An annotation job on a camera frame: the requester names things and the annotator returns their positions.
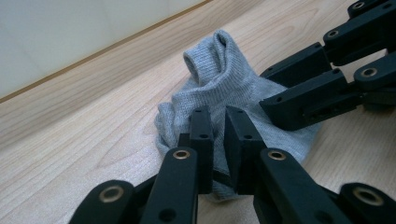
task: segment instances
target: sock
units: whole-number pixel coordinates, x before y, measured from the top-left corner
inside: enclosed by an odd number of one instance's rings
[[[155,119],[159,134],[156,145],[163,155],[177,146],[180,133],[190,132],[192,110],[208,105],[215,137],[214,169],[228,174],[223,139],[225,108],[231,105],[247,112],[268,147],[286,150],[299,162],[305,158],[319,126],[287,132],[271,123],[259,101],[286,88],[257,76],[229,34],[217,30],[183,56],[191,77],[172,96],[171,103],[159,104]],[[220,202],[235,197],[233,189],[214,181],[208,199]]]

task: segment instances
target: gray sock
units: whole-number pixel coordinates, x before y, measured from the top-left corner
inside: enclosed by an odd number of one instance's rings
[[[214,169],[228,174],[223,147],[225,107],[244,109],[255,124],[268,147],[284,149],[301,162],[308,153],[318,125],[286,132],[274,126],[259,106],[259,101],[275,95],[284,87],[258,77],[233,39],[218,30],[213,37],[204,38],[196,47],[184,53],[191,77],[184,87],[172,96],[172,103],[158,106],[155,119],[158,129],[157,148],[165,154],[177,146],[180,133],[190,131],[189,116],[193,109],[208,105],[212,119],[214,142]],[[216,181],[212,201],[236,197],[233,190]]]

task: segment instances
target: wooden floor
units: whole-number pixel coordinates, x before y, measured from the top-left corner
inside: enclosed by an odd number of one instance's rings
[[[353,1],[214,0],[0,104],[0,223],[67,223],[96,185],[155,175],[157,104],[189,76],[182,52],[229,32],[259,74],[345,22]],[[343,67],[351,80],[379,52]],[[373,185],[396,198],[396,113],[327,120],[304,167],[322,186]],[[209,203],[198,223],[258,223],[252,198]]]

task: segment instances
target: white wall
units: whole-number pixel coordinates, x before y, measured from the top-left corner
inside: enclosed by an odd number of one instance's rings
[[[203,0],[0,0],[0,98]]]

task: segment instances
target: wooden surface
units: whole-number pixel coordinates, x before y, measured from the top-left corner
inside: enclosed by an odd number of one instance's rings
[[[96,185],[155,175],[157,104],[189,76],[183,50],[222,28],[257,73],[321,40],[353,1],[215,0],[0,104],[0,223],[67,223]],[[342,68],[350,77],[377,53]],[[360,181],[396,198],[396,115],[324,122],[304,167],[337,191]],[[258,223],[251,197],[209,203],[198,223]]]

